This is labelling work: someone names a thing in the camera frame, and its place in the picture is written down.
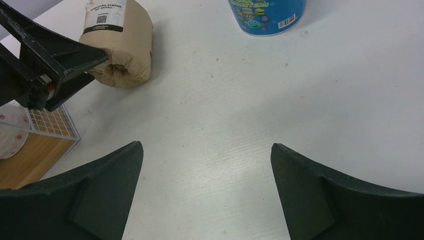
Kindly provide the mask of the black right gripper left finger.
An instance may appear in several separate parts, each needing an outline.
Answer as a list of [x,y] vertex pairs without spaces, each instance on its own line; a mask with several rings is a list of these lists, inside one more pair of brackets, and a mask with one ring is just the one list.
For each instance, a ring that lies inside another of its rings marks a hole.
[[143,163],[141,142],[0,192],[3,240],[120,240]]

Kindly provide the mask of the blue toilet roll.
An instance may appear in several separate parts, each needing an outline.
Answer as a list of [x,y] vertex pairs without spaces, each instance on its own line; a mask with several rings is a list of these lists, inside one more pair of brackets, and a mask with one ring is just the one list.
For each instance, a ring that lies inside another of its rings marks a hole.
[[302,18],[306,0],[229,0],[243,32],[252,36],[283,33]]

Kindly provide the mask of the brown roll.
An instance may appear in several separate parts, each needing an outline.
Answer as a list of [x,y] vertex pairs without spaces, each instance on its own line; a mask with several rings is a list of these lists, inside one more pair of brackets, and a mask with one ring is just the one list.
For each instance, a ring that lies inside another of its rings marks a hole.
[[108,55],[108,60],[88,71],[98,82],[133,88],[150,79],[153,23],[137,1],[87,1],[79,42]]

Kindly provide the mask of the white wire wooden shelf rack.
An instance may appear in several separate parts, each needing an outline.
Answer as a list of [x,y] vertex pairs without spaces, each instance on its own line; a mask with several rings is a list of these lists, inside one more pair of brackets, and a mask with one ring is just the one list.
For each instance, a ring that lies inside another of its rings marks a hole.
[[[14,100],[7,104],[24,108]],[[52,112],[24,109],[30,123],[29,135],[19,152],[0,159],[1,189],[15,190],[39,181],[80,141],[64,105]]]

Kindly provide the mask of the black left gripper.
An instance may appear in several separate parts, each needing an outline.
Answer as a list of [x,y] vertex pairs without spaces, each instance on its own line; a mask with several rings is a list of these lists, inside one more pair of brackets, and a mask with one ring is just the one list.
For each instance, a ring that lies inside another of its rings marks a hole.
[[86,71],[109,57],[34,22],[0,3],[0,24],[20,42],[15,56],[0,46],[0,102],[16,100],[29,110],[53,112],[95,78]]

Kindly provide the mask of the white red-dotted toilet roll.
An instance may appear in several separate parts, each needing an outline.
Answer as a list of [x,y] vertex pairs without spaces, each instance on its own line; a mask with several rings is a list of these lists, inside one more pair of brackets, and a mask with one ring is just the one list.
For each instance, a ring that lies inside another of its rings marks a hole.
[[24,108],[5,104],[0,107],[0,159],[9,159],[18,153],[27,141],[30,128]]

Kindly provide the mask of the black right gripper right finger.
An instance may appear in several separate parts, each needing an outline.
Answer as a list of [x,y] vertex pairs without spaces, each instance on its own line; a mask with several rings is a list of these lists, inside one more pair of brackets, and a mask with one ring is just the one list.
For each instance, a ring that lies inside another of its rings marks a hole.
[[275,143],[271,167],[292,240],[421,240],[424,196],[373,184]]

